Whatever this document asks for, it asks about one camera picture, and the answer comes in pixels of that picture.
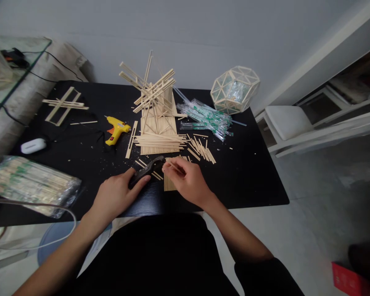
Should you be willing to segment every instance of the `black sleeve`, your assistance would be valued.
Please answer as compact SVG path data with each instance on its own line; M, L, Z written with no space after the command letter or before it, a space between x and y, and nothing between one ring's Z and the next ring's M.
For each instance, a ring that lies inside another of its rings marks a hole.
M302 295L289 271L277 258L259 263L236 263L236 275L245 295Z

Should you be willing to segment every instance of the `person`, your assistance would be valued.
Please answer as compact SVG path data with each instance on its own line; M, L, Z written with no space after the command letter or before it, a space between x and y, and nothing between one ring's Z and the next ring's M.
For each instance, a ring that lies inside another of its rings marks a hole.
M216 223L245 295L303 295L284 265L208 188L200 167L176 157L162 168L178 192ZM214 237L200 215L142 217L107 241L79 268L93 241L137 198L151 176L128 188L133 168L101 184L75 231L14 295L238 295L223 273Z

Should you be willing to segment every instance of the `gray wall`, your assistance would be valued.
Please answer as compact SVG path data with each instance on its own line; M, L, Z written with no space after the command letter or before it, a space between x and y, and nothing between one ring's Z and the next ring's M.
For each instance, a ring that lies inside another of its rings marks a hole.
M293 105L369 51L370 20L281 94L272 105Z
M97 82L125 84L125 61L143 74L150 49L177 86L210 89L235 65L253 68L263 100L347 10L361 0L0 0L0 35L68 41ZM152 70L151 79L158 72Z

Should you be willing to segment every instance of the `black shirt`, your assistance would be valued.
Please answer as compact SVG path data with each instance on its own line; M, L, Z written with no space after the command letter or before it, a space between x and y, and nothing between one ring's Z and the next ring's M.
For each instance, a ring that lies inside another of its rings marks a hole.
M303 295L276 258L234 270L246 295ZM88 268L59 294L238 295L214 237L196 214L150 216L116 231Z

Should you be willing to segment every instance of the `hand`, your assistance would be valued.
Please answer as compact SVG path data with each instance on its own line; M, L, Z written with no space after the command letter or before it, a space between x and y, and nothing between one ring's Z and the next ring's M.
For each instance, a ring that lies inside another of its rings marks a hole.
M187 201L205 210L205 207L217 197L208 188L199 165L188 162L181 157L172 158L170 161L184 174L179 174L168 162L163 165L162 172L173 181L178 192Z
M135 172L134 168L130 168L123 174L110 177L100 185L93 206L89 210L94 221L101 221L107 226L135 201L141 189L151 179L151 176L143 177L130 190L129 181Z

